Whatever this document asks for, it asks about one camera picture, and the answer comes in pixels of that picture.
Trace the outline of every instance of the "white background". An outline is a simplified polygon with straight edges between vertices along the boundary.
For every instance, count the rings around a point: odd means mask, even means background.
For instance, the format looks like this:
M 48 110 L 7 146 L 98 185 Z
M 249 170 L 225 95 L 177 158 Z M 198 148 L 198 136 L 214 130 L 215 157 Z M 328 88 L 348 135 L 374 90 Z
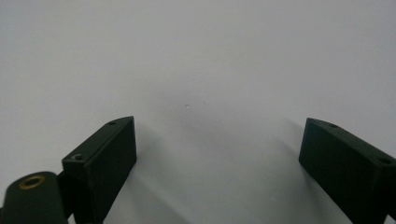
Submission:
M 396 2 L 0 1 L 0 200 L 106 122 L 138 162 L 106 223 L 350 223 L 305 119 L 396 157 Z

